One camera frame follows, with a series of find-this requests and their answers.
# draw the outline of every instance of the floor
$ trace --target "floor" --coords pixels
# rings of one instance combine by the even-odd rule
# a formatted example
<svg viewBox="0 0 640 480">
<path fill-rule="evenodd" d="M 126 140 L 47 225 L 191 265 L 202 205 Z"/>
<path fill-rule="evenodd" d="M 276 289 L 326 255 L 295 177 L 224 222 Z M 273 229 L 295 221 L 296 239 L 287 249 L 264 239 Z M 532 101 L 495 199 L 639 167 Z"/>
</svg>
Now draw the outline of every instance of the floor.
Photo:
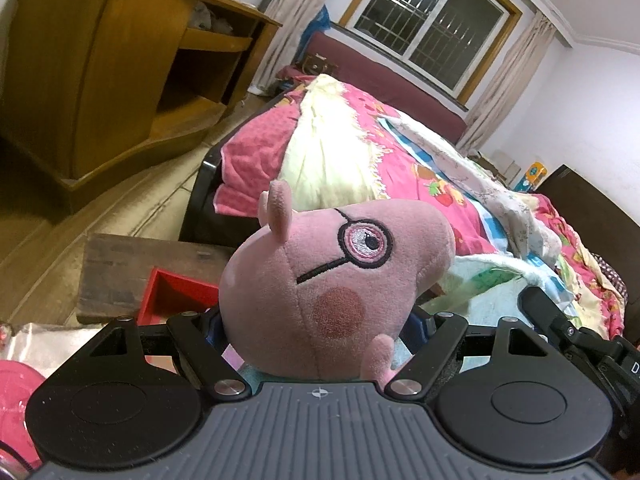
<svg viewBox="0 0 640 480">
<path fill-rule="evenodd" d="M 76 324 L 73 310 L 90 233 L 177 240 L 207 150 L 255 113 L 249 94 L 189 153 L 142 171 L 66 216 L 0 150 L 0 320 Z"/>
</svg>

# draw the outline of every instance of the red cheek patch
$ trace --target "red cheek patch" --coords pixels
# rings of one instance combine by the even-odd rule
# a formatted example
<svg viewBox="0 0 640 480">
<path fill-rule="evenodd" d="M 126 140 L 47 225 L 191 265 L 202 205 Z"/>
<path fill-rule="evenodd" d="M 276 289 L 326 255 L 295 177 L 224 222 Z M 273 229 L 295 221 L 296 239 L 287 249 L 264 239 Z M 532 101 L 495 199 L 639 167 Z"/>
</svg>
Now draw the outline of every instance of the red cheek patch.
<svg viewBox="0 0 640 480">
<path fill-rule="evenodd" d="M 319 334 L 342 339 L 356 333 L 364 320 L 364 304 L 357 292 L 334 286 L 314 303 L 312 315 Z"/>
</svg>

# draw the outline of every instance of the plush toy eye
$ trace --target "plush toy eye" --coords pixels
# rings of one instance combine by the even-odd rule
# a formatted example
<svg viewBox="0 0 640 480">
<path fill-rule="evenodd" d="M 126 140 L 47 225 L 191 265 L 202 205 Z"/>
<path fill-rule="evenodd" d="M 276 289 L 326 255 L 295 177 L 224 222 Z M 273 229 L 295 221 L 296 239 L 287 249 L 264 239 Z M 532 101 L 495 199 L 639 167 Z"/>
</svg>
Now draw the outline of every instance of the plush toy eye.
<svg viewBox="0 0 640 480">
<path fill-rule="evenodd" d="M 343 226 L 340 244 L 345 256 L 359 267 L 379 267 L 391 254 L 391 236 L 386 228 L 370 221 Z"/>
</svg>

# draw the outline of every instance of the plush toy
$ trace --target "plush toy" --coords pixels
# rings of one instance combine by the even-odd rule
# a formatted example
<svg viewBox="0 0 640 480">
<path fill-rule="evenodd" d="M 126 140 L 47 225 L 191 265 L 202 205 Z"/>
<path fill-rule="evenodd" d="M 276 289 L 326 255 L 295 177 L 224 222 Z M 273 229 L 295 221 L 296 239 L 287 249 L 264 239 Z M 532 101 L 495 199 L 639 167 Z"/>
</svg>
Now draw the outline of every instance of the plush toy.
<svg viewBox="0 0 640 480">
<path fill-rule="evenodd" d="M 284 181 L 262 194 L 258 219 L 220 281 L 230 344 L 272 376 L 383 388 L 417 296 L 452 263 L 447 219 L 395 199 L 297 213 Z"/>
</svg>

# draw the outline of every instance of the gray ribbed surface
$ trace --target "gray ribbed surface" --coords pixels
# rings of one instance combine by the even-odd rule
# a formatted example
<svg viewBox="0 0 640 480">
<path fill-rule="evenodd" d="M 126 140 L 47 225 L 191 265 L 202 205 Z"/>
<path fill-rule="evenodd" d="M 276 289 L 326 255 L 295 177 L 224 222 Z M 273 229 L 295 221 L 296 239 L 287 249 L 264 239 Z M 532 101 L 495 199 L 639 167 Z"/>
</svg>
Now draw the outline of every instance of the gray ribbed surface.
<svg viewBox="0 0 640 480">
<path fill-rule="evenodd" d="M 313 395 L 321 387 L 321 398 Z M 137 470 L 71 472 L 47 465 L 34 480 L 504 480 L 451 446 L 419 406 L 372 384 L 265 384 L 258 396 L 215 408 L 178 452 Z M 606 478 L 587 464 L 545 480 Z"/>
</svg>

